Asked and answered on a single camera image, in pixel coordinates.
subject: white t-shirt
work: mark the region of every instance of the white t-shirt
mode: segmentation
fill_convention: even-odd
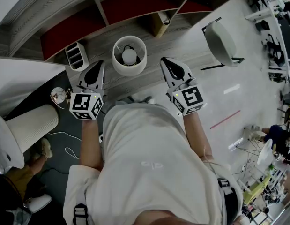
[[[168,210],[193,223],[221,224],[217,177],[190,148],[183,129],[165,108],[115,106],[105,117],[103,134],[103,170],[70,168],[63,213],[68,225],[82,186],[96,225],[131,225],[145,210]],[[238,190],[240,210],[241,191],[229,170],[214,160],[210,163]]]

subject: white chair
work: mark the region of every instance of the white chair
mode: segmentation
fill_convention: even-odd
[[[237,49],[234,41],[228,31],[221,25],[218,19],[210,22],[207,26],[202,28],[205,39],[214,57],[221,63],[221,65],[203,68],[201,70],[218,68],[218,67],[237,67],[244,58],[235,58]]]

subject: shelving unit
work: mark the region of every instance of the shelving unit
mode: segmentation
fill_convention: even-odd
[[[141,17],[147,25],[149,14],[164,11],[170,21],[180,16],[194,25],[227,1],[20,0],[1,23],[0,56],[60,63],[67,46],[100,40],[123,21]]]

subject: red line on floor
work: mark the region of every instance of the red line on floor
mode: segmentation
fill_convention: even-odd
[[[240,112],[240,110],[238,110],[238,111],[237,111],[237,112],[235,112],[234,114],[230,115],[229,117],[225,118],[224,120],[222,120],[222,121],[218,122],[217,124],[213,125],[213,126],[210,128],[210,129],[212,129],[212,128],[214,128],[214,127],[218,126],[218,125],[219,125],[219,124],[221,124],[222,122],[225,122],[227,119],[229,119],[229,118],[233,117],[235,114],[237,114],[237,113],[239,113],[239,112]]]

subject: red shelf panel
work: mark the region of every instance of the red shelf panel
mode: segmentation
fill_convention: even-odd
[[[194,1],[188,0],[178,11],[178,13],[181,14],[181,13],[212,12],[212,11],[213,10],[206,5],[202,5]]]
[[[101,5],[109,24],[178,8],[170,0],[105,0],[101,2]]]
[[[41,36],[44,60],[103,27],[105,23],[97,6],[88,7],[63,20]]]

